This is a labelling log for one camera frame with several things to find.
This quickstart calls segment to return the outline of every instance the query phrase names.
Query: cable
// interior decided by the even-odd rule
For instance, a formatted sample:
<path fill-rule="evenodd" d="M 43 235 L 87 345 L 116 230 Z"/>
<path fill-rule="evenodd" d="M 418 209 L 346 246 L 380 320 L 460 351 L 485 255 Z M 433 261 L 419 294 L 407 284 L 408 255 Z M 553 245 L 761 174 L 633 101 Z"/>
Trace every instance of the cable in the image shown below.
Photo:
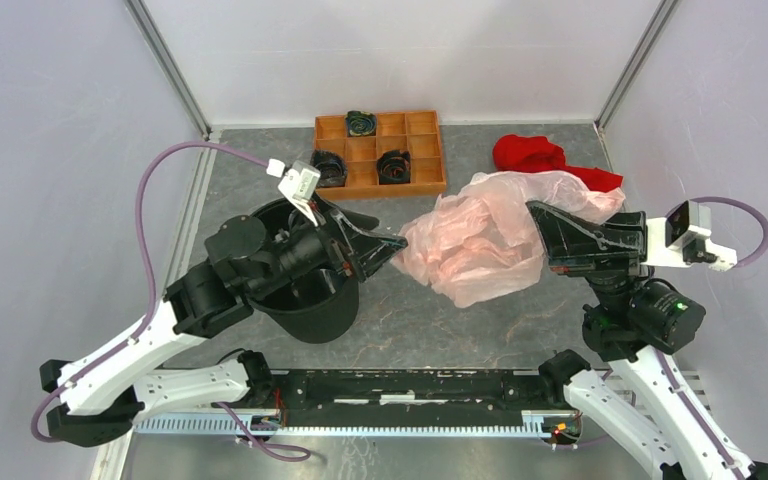
<path fill-rule="evenodd" d="M 567 433 L 567 432 L 564 432 L 564 431 L 558 431 L 558 433 L 559 433 L 560 435 L 563 435 L 563 436 L 567 437 L 568 439 L 570 439 L 570 440 L 572 440 L 572 441 L 574 441 L 574 442 L 575 442 L 575 441 L 577 441 L 579 438 L 581 438 L 581 434 L 579 434 L 579 436 L 578 436 L 578 437 L 574 437 L 574 436 L 572 436 L 572 435 L 570 435 L 569 433 Z"/>
<path fill-rule="evenodd" d="M 758 247 L 749 255 L 741 258 L 738 260 L 737 264 L 734 266 L 734 268 L 740 268 L 745 267 L 755 260 L 758 260 L 761 258 L 762 255 L 767 251 L 768 249 L 768 220 L 767 217 L 764 216 L 761 212 L 758 211 L 755 207 L 748 205 L 746 203 L 741 202 L 740 200 L 734 200 L 732 198 L 727 197 L 716 197 L 716 196 L 708 196 L 708 197 L 696 197 L 690 199 L 693 202 L 699 202 L 699 203 L 720 203 L 723 205 L 728 205 L 731 207 L 739 208 L 740 210 L 743 210 L 744 212 L 748 213 L 749 215 L 752 215 L 752 217 L 758 221 L 758 223 L 761 225 L 761 231 L 763 232 L 763 237 L 761 238 L 761 243 L 758 244 Z"/>
<path fill-rule="evenodd" d="M 552 450 L 578 450 L 579 448 L 586 448 L 586 447 L 592 447 L 593 445 L 598 445 L 600 443 L 604 443 L 607 440 L 610 440 L 610 435 L 602 435 L 600 437 L 594 438 L 593 440 L 587 440 L 586 442 L 576 442 L 572 445 L 558 445 L 557 443 L 554 445 L 550 445 L 548 443 L 543 442 L 546 445 L 549 445 Z"/>
<path fill-rule="evenodd" d="M 237 416 L 237 414 L 234 412 L 234 410 L 231 409 L 231 407 L 225 403 L 217 403 L 220 407 L 222 407 L 223 410 L 225 410 L 228 415 L 231 416 L 232 419 L 234 419 L 234 423 L 237 424 L 238 427 L 240 427 L 240 430 L 243 431 L 243 434 L 245 434 L 246 438 L 249 439 L 252 446 L 259 449 L 263 453 L 267 454 L 268 456 L 274 458 L 275 460 L 281 460 L 282 462 L 304 462 L 308 458 L 310 458 L 311 453 L 310 450 L 299 447 L 296 445 L 284 445 L 281 443 L 270 443 L 268 446 L 263 441 L 261 441 L 259 438 L 255 437 L 251 434 L 248 428 L 246 428 L 246 424 L 243 423 L 242 420 L 240 420 L 240 417 Z M 290 452 L 299 452 L 302 454 L 300 457 L 288 457 L 285 455 L 281 455 L 278 453 L 273 452 L 272 450 L 287 450 Z"/>
<path fill-rule="evenodd" d="M 719 453 L 720 456 L 723 457 L 723 460 L 725 460 L 726 465 L 729 468 L 734 466 L 735 465 L 734 457 L 732 457 L 731 454 L 728 452 L 728 450 L 726 449 L 726 446 L 723 444 L 722 441 L 720 441 L 719 437 L 717 437 L 717 435 L 711 429 L 711 426 L 708 425 L 708 422 L 706 422 L 705 419 L 702 418 L 702 414 L 700 414 L 699 411 L 696 410 L 696 407 L 693 405 L 693 402 L 690 401 L 690 397 L 687 396 L 687 393 L 681 389 L 681 386 L 679 385 L 678 379 L 673 373 L 673 370 L 670 368 L 669 364 L 667 364 L 667 357 L 664 356 L 663 352 L 659 350 L 655 350 L 655 356 L 658 357 L 658 363 L 661 365 L 661 370 L 663 370 L 664 373 L 667 375 L 667 380 L 670 382 L 670 387 L 672 387 L 673 391 L 675 391 L 678 394 L 678 398 L 681 399 L 681 403 L 684 404 L 685 408 L 687 408 L 687 410 L 693 416 L 693 419 L 696 420 L 696 423 L 699 424 L 699 427 L 702 429 L 703 432 L 705 432 L 705 436 L 708 437 L 708 440 L 710 440 L 711 443 L 714 444 L 714 447 L 717 449 L 717 453 Z M 746 478 L 744 477 L 743 472 L 741 472 L 739 468 L 734 468 L 733 472 L 735 477 L 738 478 L 738 480 L 744 480 Z"/>
<path fill-rule="evenodd" d="M 222 358 L 220 358 L 216 362 L 216 365 L 219 365 L 220 363 L 224 362 L 225 360 L 228 360 L 229 358 L 233 357 L 234 355 L 236 355 L 238 353 L 243 353 L 245 351 L 246 351 L 245 348 L 235 348 L 235 349 L 231 350 L 230 352 L 226 353 L 225 355 L 222 355 Z"/>
<path fill-rule="evenodd" d="M 670 290 L 672 290 L 674 292 L 678 291 L 678 289 L 675 288 L 672 283 L 664 280 L 663 278 L 650 278 L 649 280 L 646 280 L 646 283 L 644 283 L 643 286 L 645 287 L 646 285 L 649 285 L 650 283 L 663 283 L 664 285 L 669 287 Z"/>
<path fill-rule="evenodd" d="M 160 154 L 158 154 L 157 157 L 155 157 L 154 160 L 149 163 L 145 172 L 143 172 L 142 178 L 140 178 L 139 185 L 137 186 L 137 199 L 134 208 L 134 221 L 137 227 L 137 243 L 140 247 L 140 257 L 142 257 L 146 280 L 148 281 L 148 308 L 146 308 L 146 314 L 143 316 L 142 320 L 140 320 L 137 328 L 126 340 L 116 344 L 113 348 L 103 353 L 92 362 L 88 363 L 84 368 L 78 370 L 77 373 L 69 377 L 67 381 L 63 382 L 62 385 L 55 388 L 43 399 L 43 401 L 39 404 L 31 416 L 31 435 L 33 435 L 33 437 L 37 440 L 45 443 L 56 443 L 60 441 L 59 439 L 43 434 L 39 429 L 39 421 L 40 418 L 42 418 L 42 414 L 45 412 L 45 409 L 51 405 L 55 398 L 59 397 L 64 391 L 66 391 L 67 388 L 73 386 L 86 374 L 112 358 L 117 353 L 121 352 L 128 345 L 138 342 L 140 335 L 142 335 L 142 333 L 151 324 L 151 320 L 154 318 L 154 313 L 157 310 L 157 283 L 154 279 L 154 269 L 151 266 L 151 259 L 148 255 L 148 245 L 146 244 L 145 230 L 143 228 L 143 197 L 145 197 L 145 190 L 146 186 L 148 185 L 148 180 L 151 177 L 151 174 L 154 173 L 154 170 L 157 168 L 157 166 L 160 165 L 160 162 L 165 160 L 173 153 L 187 148 L 211 148 L 214 150 L 219 150 L 223 153 L 227 153 L 228 155 L 248 160 L 264 168 L 268 165 L 264 160 L 261 160 L 249 153 L 241 152 L 227 145 L 220 145 L 210 142 L 183 142 L 177 145 L 172 145 L 166 150 L 160 152 Z"/>

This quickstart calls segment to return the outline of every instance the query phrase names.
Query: white wall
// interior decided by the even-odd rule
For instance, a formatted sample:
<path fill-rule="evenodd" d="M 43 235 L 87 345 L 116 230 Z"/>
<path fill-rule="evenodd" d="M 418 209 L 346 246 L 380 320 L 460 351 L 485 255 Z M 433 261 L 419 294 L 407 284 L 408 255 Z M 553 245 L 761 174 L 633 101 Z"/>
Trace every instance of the white wall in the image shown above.
<path fill-rule="evenodd" d="M 593 120 L 658 0 L 147 0 L 208 120 Z"/>
<path fill-rule="evenodd" d="M 140 316 L 139 175 L 196 137 L 122 2 L 0 1 L 0 479 L 88 477 L 94 450 L 29 433 L 37 368 Z M 181 154 L 149 185 L 160 270 L 194 163 Z"/>
<path fill-rule="evenodd" d="M 723 195 L 768 216 L 768 3 L 681 2 L 607 129 L 629 204 L 666 212 L 682 199 Z M 714 237 L 745 254 L 760 229 L 716 208 Z M 681 357 L 698 368 L 715 417 L 768 460 L 768 253 L 726 274 L 669 272 L 708 309 Z"/>

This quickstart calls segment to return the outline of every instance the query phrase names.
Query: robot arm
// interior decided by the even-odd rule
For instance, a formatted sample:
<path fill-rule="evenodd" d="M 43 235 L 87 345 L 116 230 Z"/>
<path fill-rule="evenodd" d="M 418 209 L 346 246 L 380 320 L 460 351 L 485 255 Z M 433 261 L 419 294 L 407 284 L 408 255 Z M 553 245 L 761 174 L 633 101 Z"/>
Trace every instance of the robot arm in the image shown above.
<path fill-rule="evenodd" d="M 653 278 L 655 266 L 706 263 L 725 271 L 737 264 L 734 250 L 711 241 L 710 210 L 685 202 L 666 218 L 619 213 L 596 225 L 542 202 L 528 208 L 549 268 L 584 277 L 599 300 L 584 306 L 585 343 L 642 397 L 655 423 L 572 351 L 540 367 L 553 401 L 593 418 L 652 478 L 767 479 L 768 465 L 728 439 L 670 356 L 693 340 L 705 308 Z"/>
<path fill-rule="evenodd" d="M 43 389 L 61 390 L 61 404 L 46 415 L 53 438 L 97 446 L 124 435 L 133 423 L 182 406 L 263 400 L 271 374 L 260 354 L 197 370 L 155 369 L 251 316 L 249 299 L 262 300 L 318 268 L 366 281 L 407 246 L 402 237 L 371 232 L 376 218 L 317 196 L 315 169 L 299 162 L 276 169 L 274 162 L 270 173 L 283 173 L 279 191 L 295 207 L 289 218 L 269 219 L 282 227 L 267 229 L 257 216 L 229 219 L 205 241 L 208 258 L 166 289 L 139 336 L 143 319 L 80 360 L 49 360 L 40 367 Z M 103 356 L 108 358 L 71 381 Z"/>

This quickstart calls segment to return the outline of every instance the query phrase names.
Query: black plastic bowl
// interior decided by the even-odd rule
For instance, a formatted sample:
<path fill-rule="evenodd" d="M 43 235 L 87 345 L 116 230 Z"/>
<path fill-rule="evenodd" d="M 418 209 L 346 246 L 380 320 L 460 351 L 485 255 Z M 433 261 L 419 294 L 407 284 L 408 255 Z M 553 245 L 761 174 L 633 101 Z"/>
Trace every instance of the black plastic bowl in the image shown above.
<path fill-rule="evenodd" d="M 295 208 L 286 200 L 276 200 L 252 215 L 259 218 L 270 237 L 288 229 Z M 259 310 L 305 343 L 326 343 L 346 333 L 357 317 L 360 289 L 355 277 L 344 277 L 322 265 L 292 283 L 272 292 L 263 300 L 250 299 Z"/>

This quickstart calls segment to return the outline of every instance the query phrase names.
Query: black ring object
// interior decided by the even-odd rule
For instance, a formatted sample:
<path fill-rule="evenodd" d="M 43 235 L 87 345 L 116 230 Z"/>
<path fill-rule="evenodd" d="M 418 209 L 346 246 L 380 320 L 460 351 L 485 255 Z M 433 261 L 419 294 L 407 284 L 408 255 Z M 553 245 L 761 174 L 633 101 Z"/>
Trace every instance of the black ring object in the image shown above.
<path fill-rule="evenodd" d="M 314 150 L 310 156 L 310 164 L 319 170 L 320 177 L 317 187 L 343 187 L 346 185 L 346 162 L 334 152 Z"/>
<path fill-rule="evenodd" d="M 350 137 L 368 137 L 375 135 L 378 120 L 369 112 L 352 110 L 346 114 L 346 130 Z"/>
<path fill-rule="evenodd" d="M 410 153 L 390 150 L 381 155 L 375 164 L 379 185 L 410 183 Z"/>

